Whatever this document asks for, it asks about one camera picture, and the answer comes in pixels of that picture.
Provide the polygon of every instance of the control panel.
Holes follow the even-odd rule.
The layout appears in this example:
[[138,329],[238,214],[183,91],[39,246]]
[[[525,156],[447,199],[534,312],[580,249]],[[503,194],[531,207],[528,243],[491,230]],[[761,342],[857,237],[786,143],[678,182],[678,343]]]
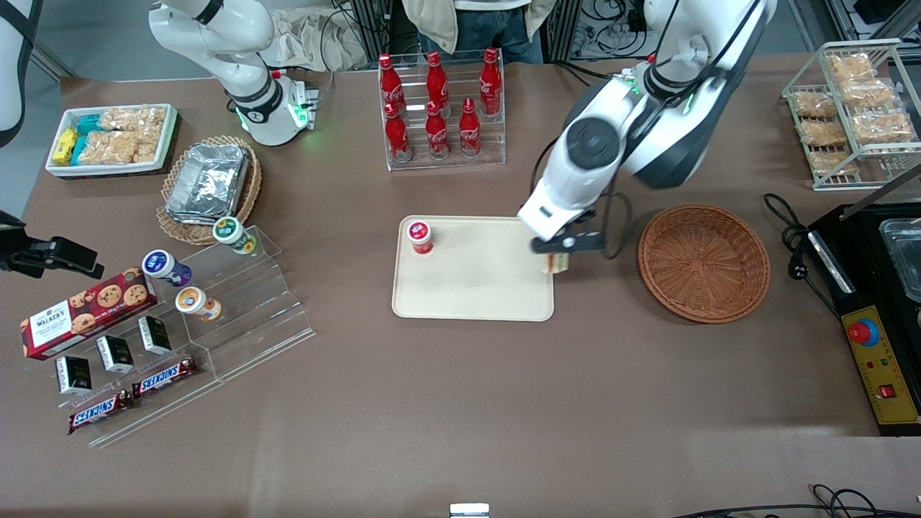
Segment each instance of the control panel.
[[921,422],[876,306],[846,314],[841,323],[877,422],[881,425]]

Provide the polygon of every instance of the table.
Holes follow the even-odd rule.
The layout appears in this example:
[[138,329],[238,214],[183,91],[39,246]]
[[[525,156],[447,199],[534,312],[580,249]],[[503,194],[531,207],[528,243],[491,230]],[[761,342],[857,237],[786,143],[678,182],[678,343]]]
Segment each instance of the table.
[[[582,87],[552,66],[507,68],[508,164],[394,177],[383,165],[373,73],[342,74],[317,130],[257,147],[251,222],[284,250],[318,335],[109,449],[64,436],[54,381],[24,372],[16,324],[89,279],[0,276],[0,501],[41,516],[671,516],[809,501],[808,483],[852,487],[918,512],[921,440],[875,437],[839,323],[786,276],[781,223],[860,194],[815,194],[778,93],[806,55],[756,57],[683,187],[619,188],[638,220],[624,255],[574,257],[545,323],[404,320],[391,311],[397,227],[410,214],[514,215],[531,165]],[[624,63],[608,66],[619,70]],[[170,102],[179,149],[243,135],[214,80],[64,79],[64,106]],[[150,249],[179,257],[154,218],[162,177],[65,182],[43,173],[25,220],[99,251],[110,272]],[[726,325],[663,309],[639,278],[638,231],[657,211],[715,203],[770,255],[762,306]],[[612,231],[620,231],[614,224]]]

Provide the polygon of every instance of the wicker basket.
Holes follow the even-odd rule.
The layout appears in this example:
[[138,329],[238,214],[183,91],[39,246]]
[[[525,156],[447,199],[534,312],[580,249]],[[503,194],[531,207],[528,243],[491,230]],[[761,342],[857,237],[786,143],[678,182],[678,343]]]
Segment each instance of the wicker basket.
[[658,213],[643,230],[638,260],[656,299],[684,318],[707,324],[753,312],[771,279],[757,234],[718,206],[680,205]]
[[[246,184],[243,186],[243,192],[240,193],[239,196],[239,205],[236,215],[241,223],[245,223],[246,219],[250,216],[250,212],[252,212],[252,207],[256,204],[256,196],[259,195],[259,186],[262,183],[262,168],[259,165],[259,160],[256,159],[256,152],[252,150],[249,144],[235,136],[212,136],[199,142],[199,144],[213,144],[215,146],[232,144],[245,147],[249,150],[250,166],[246,170]],[[163,188],[160,189],[160,193],[163,194],[164,203],[169,198],[169,193],[172,192],[173,185],[176,183],[176,175],[179,174],[179,170],[182,168],[182,162],[185,161],[185,157],[188,153],[188,149],[182,153],[182,156],[176,160],[172,169],[169,170],[167,179],[163,182]],[[210,225],[179,223],[167,214],[165,206],[157,209],[157,221],[159,221],[160,227],[167,235],[179,241],[185,241],[198,246],[205,246],[216,242],[214,236],[211,234]]]

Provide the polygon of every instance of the walkers cookie box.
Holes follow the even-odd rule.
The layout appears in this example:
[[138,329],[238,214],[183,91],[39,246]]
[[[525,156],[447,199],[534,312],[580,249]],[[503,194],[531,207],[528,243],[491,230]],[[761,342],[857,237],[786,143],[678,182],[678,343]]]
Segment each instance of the walkers cookie box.
[[157,303],[138,267],[54,304],[19,324],[26,358],[48,359]]

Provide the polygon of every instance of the red emergency stop button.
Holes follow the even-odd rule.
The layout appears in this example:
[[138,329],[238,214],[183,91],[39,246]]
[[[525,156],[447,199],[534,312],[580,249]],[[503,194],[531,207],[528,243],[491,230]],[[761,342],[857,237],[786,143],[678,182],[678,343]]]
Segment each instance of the red emergency stop button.
[[880,341],[880,329],[868,318],[850,324],[847,327],[847,336],[866,347],[873,347]]
[[895,388],[892,385],[880,385],[880,397],[883,399],[895,397]]

